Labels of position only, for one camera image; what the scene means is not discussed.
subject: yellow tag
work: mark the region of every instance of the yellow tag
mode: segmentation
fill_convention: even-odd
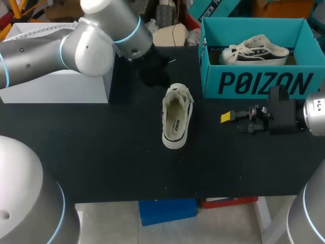
[[[224,123],[224,122],[229,121],[229,120],[230,120],[230,111],[221,116],[221,123]]]

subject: white cylindrical robot base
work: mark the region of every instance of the white cylindrical robot base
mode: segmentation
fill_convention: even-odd
[[[76,209],[36,154],[0,136],[0,244],[76,244],[79,234]]]
[[[292,244],[325,243],[325,161],[295,198],[287,218]]]

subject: shoe sole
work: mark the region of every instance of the shoe sole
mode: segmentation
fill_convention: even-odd
[[[288,57],[270,59],[270,60],[259,60],[259,61],[236,61],[234,64],[228,60],[224,62],[225,65],[285,65]]]
[[[186,124],[186,128],[185,128],[185,133],[184,133],[184,136],[183,138],[180,140],[180,141],[177,141],[177,142],[171,142],[169,140],[167,140],[164,136],[164,133],[162,133],[162,142],[164,143],[164,145],[169,148],[169,149],[179,149],[181,148],[182,146],[185,145],[186,143],[186,140],[187,140],[187,130],[188,130],[188,125],[189,125],[189,121],[191,119],[191,116],[192,116],[192,112],[193,112],[193,103],[190,104],[190,108],[189,108],[189,114],[188,114],[188,121],[187,121],[187,124]]]

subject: blue box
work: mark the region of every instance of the blue box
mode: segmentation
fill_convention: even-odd
[[[189,8],[189,14],[202,22],[204,17],[227,17],[240,0],[196,0]]]
[[[222,51],[264,34],[293,53],[297,65],[212,65],[210,51]],[[325,57],[305,19],[204,18],[199,47],[205,98],[265,99],[271,86],[284,84],[291,98],[318,91],[325,77]]]
[[[139,201],[139,212],[146,226],[194,217],[198,205],[195,199]]]

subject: white sneaker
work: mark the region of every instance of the white sneaker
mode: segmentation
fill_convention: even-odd
[[[252,37],[240,45],[230,45],[219,58],[223,65],[284,65],[289,50],[270,42],[265,35]]]
[[[166,147],[179,149],[185,145],[193,102],[185,85],[175,83],[168,88],[162,100],[162,142]]]

